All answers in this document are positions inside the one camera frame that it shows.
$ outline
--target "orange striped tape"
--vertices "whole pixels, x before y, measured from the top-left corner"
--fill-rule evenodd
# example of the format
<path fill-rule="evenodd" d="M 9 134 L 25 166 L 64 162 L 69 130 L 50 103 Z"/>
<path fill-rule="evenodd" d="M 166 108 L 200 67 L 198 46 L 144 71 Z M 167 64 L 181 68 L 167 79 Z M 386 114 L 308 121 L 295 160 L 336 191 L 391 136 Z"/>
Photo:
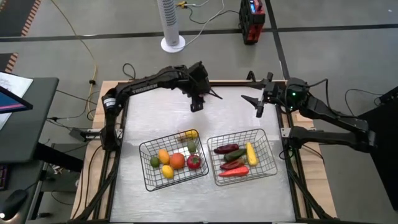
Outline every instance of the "orange striped tape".
<path fill-rule="evenodd" d="M 8 60 L 7 66 L 5 71 L 8 73 L 12 72 L 12 69 L 14 69 L 15 64 L 17 63 L 17 59 L 18 59 L 18 53 L 13 53 L 10 57 L 10 59 Z"/>
<path fill-rule="evenodd" d="M 29 32 L 30 26 L 32 25 L 32 22 L 36 16 L 37 11 L 39 10 L 39 6 L 42 0 L 35 0 L 35 3 L 32 6 L 32 9 L 30 10 L 29 16 L 26 19 L 24 28 L 22 28 L 22 36 L 25 37 L 27 33 Z"/>
<path fill-rule="evenodd" d="M 6 5 L 7 0 L 3 0 L 3 2 L 0 5 L 0 12 L 4 9 L 4 6 Z"/>

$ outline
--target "red power tool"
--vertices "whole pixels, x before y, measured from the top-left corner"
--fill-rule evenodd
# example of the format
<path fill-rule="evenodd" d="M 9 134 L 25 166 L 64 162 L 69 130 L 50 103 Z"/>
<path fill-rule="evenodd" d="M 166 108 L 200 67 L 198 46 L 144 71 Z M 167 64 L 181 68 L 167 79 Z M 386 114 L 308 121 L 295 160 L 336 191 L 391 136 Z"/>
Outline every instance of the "red power tool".
<path fill-rule="evenodd" d="M 261 0 L 242 0 L 239 10 L 239 25 L 244 44 L 258 42 L 262 27 L 266 22 L 266 13 Z"/>

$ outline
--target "red chili pepper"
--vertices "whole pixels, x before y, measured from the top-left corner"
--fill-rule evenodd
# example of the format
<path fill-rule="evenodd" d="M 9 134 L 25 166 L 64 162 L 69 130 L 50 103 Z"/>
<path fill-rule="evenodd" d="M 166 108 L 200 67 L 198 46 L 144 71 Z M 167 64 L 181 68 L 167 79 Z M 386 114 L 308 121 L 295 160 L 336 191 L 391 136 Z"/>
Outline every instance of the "red chili pepper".
<path fill-rule="evenodd" d="M 226 146 L 220 146 L 220 147 L 216 148 L 214 150 L 214 152 L 217 154 L 227 154 L 229 152 L 233 152 L 238 149 L 239 149 L 238 144 L 228 144 Z"/>
<path fill-rule="evenodd" d="M 221 165 L 220 168 L 225 170 L 230 170 L 241 167 L 243 165 L 244 165 L 244 159 L 240 158 L 235 161 L 227 162 L 226 164 Z"/>
<path fill-rule="evenodd" d="M 232 170 L 227 170 L 225 172 L 222 172 L 218 174 L 220 177 L 234 177 L 234 176 L 244 176 L 249 173 L 249 168 L 246 166 L 238 167 Z"/>

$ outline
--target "metal wire basket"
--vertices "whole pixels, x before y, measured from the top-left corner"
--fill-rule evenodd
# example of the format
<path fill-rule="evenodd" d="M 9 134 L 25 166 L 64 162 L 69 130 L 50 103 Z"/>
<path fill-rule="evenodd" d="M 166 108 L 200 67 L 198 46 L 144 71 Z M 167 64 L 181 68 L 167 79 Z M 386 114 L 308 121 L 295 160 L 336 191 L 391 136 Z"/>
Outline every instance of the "metal wire basket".
<path fill-rule="evenodd" d="M 153 168 L 150 165 L 151 157 L 157 157 L 161 149 L 165 149 L 170 156 L 179 152 L 184 155 L 186 161 L 191 155 L 187 147 L 189 141 L 193 141 L 196 145 L 197 152 L 195 154 L 198 155 L 201 160 L 199 168 L 191 170 L 185 165 L 182 169 L 174 170 L 173 179 L 166 179 L 162 175 L 162 165 L 158 168 Z M 139 146 L 139 152 L 141 156 L 142 172 L 144 173 L 145 188 L 150 192 L 202 177 L 209 173 L 209 167 L 207 165 L 205 153 L 203 152 L 199 134 L 194 129 L 144 142 Z"/>
<path fill-rule="evenodd" d="M 243 155 L 245 166 L 249 168 L 249 173 L 243 177 L 220 177 L 218 174 L 224 172 L 220 165 L 225 164 L 224 154 L 216 154 L 214 149 L 227 144 L 238 144 L 240 149 L 246 148 L 246 143 L 250 142 L 259 159 L 256 166 L 249 166 L 246 155 Z M 209 138 L 207 140 L 211 165 L 213 166 L 213 173 L 216 185 L 224 186 L 228 184 L 236 184 L 239 182 L 254 180 L 262 177 L 268 177 L 277 173 L 277 167 L 274 156 L 271 151 L 266 133 L 263 129 L 253 129 L 250 131 L 243 131 L 233 134 L 225 134 Z"/>

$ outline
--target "gray floor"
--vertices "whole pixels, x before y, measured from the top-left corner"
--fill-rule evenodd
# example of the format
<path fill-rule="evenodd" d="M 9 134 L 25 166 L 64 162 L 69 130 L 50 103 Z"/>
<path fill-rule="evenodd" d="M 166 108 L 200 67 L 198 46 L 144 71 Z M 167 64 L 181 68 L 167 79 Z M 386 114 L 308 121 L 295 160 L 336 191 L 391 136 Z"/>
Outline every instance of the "gray floor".
<path fill-rule="evenodd" d="M 79 34 L 161 31 L 156 0 L 57 2 Z M 239 0 L 225 2 L 227 9 L 238 10 Z M 220 6 L 219 0 L 212 0 L 202 8 L 194 9 L 194 18 L 204 21 Z M 273 0 L 272 6 L 278 27 L 398 23 L 398 2 L 394 0 Z M 200 28 L 188 20 L 187 11 L 179 10 L 178 13 L 181 30 Z M 209 23 L 207 29 L 235 28 L 237 21 L 236 15 L 226 14 Z M 43 0 L 29 36 L 50 35 L 72 35 L 72 32 L 51 2 Z M 330 101 L 337 110 L 348 112 L 344 92 L 349 88 L 384 93 L 398 84 L 398 29 L 292 32 L 280 34 L 280 38 L 290 75 L 309 83 L 329 78 Z M 99 84 L 103 80 L 124 80 L 126 77 L 121 72 L 124 62 L 135 66 L 137 77 L 150 75 L 167 65 L 190 65 L 202 60 L 212 79 L 241 79 L 249 70 L 253 70 L 257 77 L 270 71 L 274 72 L 275 78 L 282 78 L 272 34 L 262 34 L 260 42 L 254 46 L 243 45 L 238 34 L 204 35 L 174 55 L 161 51 L 159 42 L 158 37 L 86 41 L 99 65 Z M 59 77 L 58 89 L 82 97 L 88 94 L 93 62 L 77 40 L 0 43 L 0 52 L 19 53 L 14 68 L 16 74 Z M 312 89 L 312 93 L 321 99 L 325 99 L 324 91 L 322 86 Z M 356 114 L 374 106 L 371 95 L 352 92 L 348 100 Z M 83 107 L 84 102 L 57 94 L 50 115 L 75 116 Z M 91 126 L 84 116 L 64 123 Z M 318 121 L 315 126 L 338 130 Z M 48 138 L 51 142 L 76 142 L 68 136 L 66 129 L 52 124 L 47 124 L 42 134 L 43 142 Z M 342 220 L 398 222 L 398 214 L 389 203 L 370 156 L 335 146 L 323 146 L 322 153 L 336 211 Z M 72 201 L 72 196 L 64 200 Z M 62 211 L 60 217 L 70 213 L 70 208 L 51 197 L 45 198 L 42 208 Z"/>

